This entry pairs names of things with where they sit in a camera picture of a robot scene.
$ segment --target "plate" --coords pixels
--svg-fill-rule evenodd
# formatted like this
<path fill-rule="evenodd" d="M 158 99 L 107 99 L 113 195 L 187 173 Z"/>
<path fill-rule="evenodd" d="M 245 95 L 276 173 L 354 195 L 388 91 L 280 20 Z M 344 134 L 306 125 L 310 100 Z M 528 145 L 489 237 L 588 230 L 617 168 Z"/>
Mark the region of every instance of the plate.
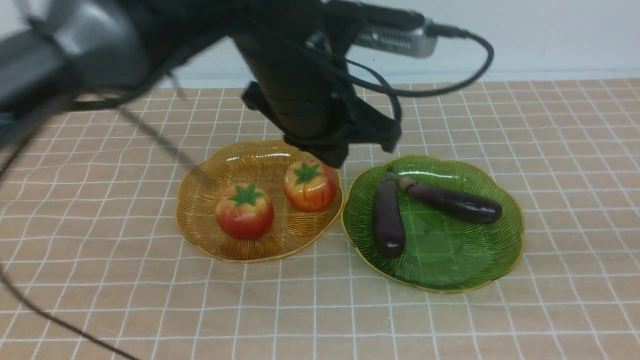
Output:
<path fill-rule="evenodd" d="M 502 216 L 492 225 L 470 224 L 399 192 L 406 249 L 399 258 L 385 259 L 372 237 L 371 209 L 389 165 L 423 183 L 494 199 Z M 349 188 L 342 226 L 360 257 L 379 273 L 440 293 L 486 286 L 510 272 L 524 251 L 522 210 L 509 193 L 472 165 L 429 156 L 405 156 L 360 174 Z"/>
<path fill-rule="evenodd" d="M 282 188 L 287 167 L 314 157 L 284 141 L 240 142 L 222 148 L 182 180 L 176 220 L 182 235 L 209 256 L 236 263 L 285 258 L 313 243 L 339 217 L 342 179 L 333 204 L 322 212 L 302 213 L 289 203 Z M 237 240 L 217 225 L 220 193 L 234 183 L 253 183 L 271 197 L 275 219 L 271 230 L 256 240 Z"/>

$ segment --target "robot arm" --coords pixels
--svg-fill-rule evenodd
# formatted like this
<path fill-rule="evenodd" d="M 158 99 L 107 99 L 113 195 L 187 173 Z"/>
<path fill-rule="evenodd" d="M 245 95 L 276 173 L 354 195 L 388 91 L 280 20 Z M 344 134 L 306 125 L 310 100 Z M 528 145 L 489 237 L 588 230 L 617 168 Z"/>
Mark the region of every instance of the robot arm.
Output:
<path fill-rule="evenodd" d="M 256 81 L 243 94 L 284 140 L 339 168 L 351 143 L 392 152 L 401 136 L 397 96 L 433 96 L 473 83 L 491 45 L 419 13 L 342 0 L 52 0 L 46 18 L 0 42 L 0 149 L 33 136 L 65 111 L 115 108 L 225 37 Z M 352 45 L 425 58 L 438 36 L 468 37 L 488 51 L 465 82 L 427 92 L 351 76 Z M 354 85 L 389 95 L 394 118 L 356 96 Z M 102 101 L 77 102 L 99 94 Z"/>

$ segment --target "black cable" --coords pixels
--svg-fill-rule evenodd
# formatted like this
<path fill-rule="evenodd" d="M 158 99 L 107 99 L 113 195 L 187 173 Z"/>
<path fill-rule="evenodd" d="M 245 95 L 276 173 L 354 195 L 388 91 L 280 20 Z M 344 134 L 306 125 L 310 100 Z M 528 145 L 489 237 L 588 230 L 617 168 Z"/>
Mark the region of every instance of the black cable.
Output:
<path fill-rule="evenodd" d="M 22 150 L 24 150 L 24 148 L 27 146 L 27 144 L 29 143 L 30 138 L 28 138 L 27 140 L 24 140 L 22 143 L 20 143 L 20 145 L 14 150 L 14 152 L 11 154 L 11 156 L 5 161 L 5 163 L 3 164 L 2 168 L 0 168 L 0 180 L 2 180 L 2 178 L 4 177 L 4 175 L 6 174 L 6 172 L 9 170 L 9 168 L 11 167 L 11 165 L 13 165 L 13 163 L 15 162 L 15 160 L 21 155 Z M 85 339 L 87 339 L 88 341 L 91 341 L 92 343 L 99 345 L 109 351 L 112 351 L 120 356 L 122 356 L 123 358 L 125 358 L 126 360 L 140 360 L 137 357 L 134 357 L 131 354 L 128 354 L 116 347 L 113 347 L 111 345 L 109 345 L 108 343 L 96 338 L 95 336 L 92 336 L 91 334 L 88 334 L 84 331 L 82 331 L 81 329 L 67 323 L 64 322 L 63 320 L 60 320 L 58 318 L 56 318 L 55 316 L 46 313 L 45 311 L 41 310 L 38 306 L 36 306 L 34 303 L 32 303 L 29 299 L 27 299 L 21 292 L 20 290 L 18 290 L 13 283 L 11 282 L 11 280 L 9 279 L 9 277 L 7 276 L 7 274 L 4 272 L 4 269 L 2 268 L 2 265 L 0 265 L 0 283 L 4 286 L 4 288 L 19 302 L 21 302 L 22 304 L 24 304 L 26 307 L 29 308 L 29 310 L 33 311 L 34 313 L 36 313 L 37 315 L 42 316 L 43 318 L 51 321 L 52 323 L 55 323 L 58 326 L 64 327 L 65 329 L 73 332 L 74 334 L 81 336 Z"/>
<path fill-rule="evenodd" d="M 475 83 L 479 78 L 482 77 L 482 75 L 484 75 L 484 73 L 487 72 L 487 70 L 489 70 L 489 68 L 491 67 L 491 64 L 493 63 L 493 57 L 495 54 L 495 51 L 493 49 L 493 46 L 491 45 L 491 43 L 489 43 L 489 41 L 487 41 L 487 39 L 481 37 L 480 35 L 471 33 L 470 31 L 464 30 L 464 29 L 460 29 L 457 28 L 455 26 L 448 26 L 448 25 L 441 25 L 441 24 L 433 24 L 427 27 L 427 31 L 426 34 L 432 37 L 446 37 L 446 38 L 460 38 L 460 39 L 469 39 L 469 40 L 473 40 L 476 43 L 478 43 L 480 46 L 482 46 L 485 50 L 486 50 L 486 59 L 484 61 L 484 64 L 482 65 L 482 67 L 480 67 L 480 69 L 478 69 L 472 76 L 470 76 L 469 78 L 467 78 L 466 80 L 460 81 L 459 83 L 453 84 L 451 86 L 446 86 L 443 88 L 436 88 L 436 89 L 431 89 L 431 90 L 401 90 L 401 89 L 396 89 L 396 88 L 392 88 L 391 86 L 385 86 L 385 85 L 377 85 L 374 83 L 370 83 L 368 81 L 365 81 L 363 79 L 357 78 L 351 74 L 349 74 L 349 72 L 344 71 L 344 70 L 340 70 L 336 67 L 334 67 L 331 63 L 328 63 L 326 61 L 322 60 L 322 57 L 317 57 L 314 56 L 313 53 L 318 53 L 320 50 L 317 49 L 313 49 L 313 48 L 308 48 L 308 47 L 303 47 L 300 46 L 299 44 L 283 37 L 282 35 L 272 32 L 268 29 L 262 28 L 261 26 L 257 25 L 258 27 L 255 29 L 244 29 L 243 31 L 249 31 L 249 32 L 258 32 L 258 33 L 262 33 L 263 35 L 268 35 L 271 38 L 274 38 L 284 44 L 287 44 L 288 46 L 298 50 L 299 52 L 307 55 L 311 60 L 313 60 L 317 65 L 319 65 L 320 67 L 322 67 L 324 70 L 330 72 L 331 74 L 333 74 L 336 78 L 339 78 L 340 80 L 343 80 L 345 82 L 351 83 L 353 85 L 358 85 L 361 86 L 362 88 L 368 89 L 368 90 L 372 90 L 381 94 L 385 94 L 385 95 L 394 95 L 394 96 L 400 96 L 400 97 L 433 97 L 433 96 L 441 96 L 441 95 L 445 95 L 445 94 L 449 94 L 452 92 L 456 92 L 462 88 L 465 88 L 473 83 Z M 365 67 L 364 65 L 357 63 L 353 60 L 349 60 L 343 56 L 337 56 L 334 54 L 327 54 L 328 56 L 338 59 L 338 60 L 342 60 L 342 61 L 346 61 L 347 63 L 350 63 L 352 65 L 355 65 L 357 67 L 363 68 L 365 70 L 367 70 L 368 68 Z"/>

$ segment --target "toy tomato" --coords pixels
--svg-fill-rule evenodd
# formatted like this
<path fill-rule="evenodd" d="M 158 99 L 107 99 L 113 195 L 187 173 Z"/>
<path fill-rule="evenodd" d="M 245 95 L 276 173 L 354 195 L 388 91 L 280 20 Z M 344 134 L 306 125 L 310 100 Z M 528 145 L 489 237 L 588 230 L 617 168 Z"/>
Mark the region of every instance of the toy tomato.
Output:
<path fill-rule="evenodd" d="M 283 186 L 285 196 L 296 209 L 315 213 L 333 204 L 338 192 L 338 179 L 324 163 L 297 161 L 287 169 Z"/>
<path fill-rule="evenodd" d="M 234 184 L 220 194 L 216 222 L 227 235 L 252 240 L 264 235 L 273 223 L 273 205 L 255 184 Z"/>

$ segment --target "purple eggplant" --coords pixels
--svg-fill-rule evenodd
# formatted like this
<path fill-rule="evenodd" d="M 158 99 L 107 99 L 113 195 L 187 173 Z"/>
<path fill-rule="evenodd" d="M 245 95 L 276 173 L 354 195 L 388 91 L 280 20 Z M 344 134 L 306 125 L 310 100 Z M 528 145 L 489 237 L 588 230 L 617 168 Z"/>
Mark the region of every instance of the purple eggplant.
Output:
<path fill-rule="evenodd" d="M 378 254 L 383 258 L 398 258 L 404 252 L 406 237 L 398 203 L 397 176 L 392 172 L 382 178 L 374 198 L 373 236 Z"/>
<path fill-rule="evenodd" d="M 486 197 L 437 188 L 406 176 L 398 177 L 397 183 L 414 199 L 473 224 L 493 224 L 502 216 L 502 206 Z"/>

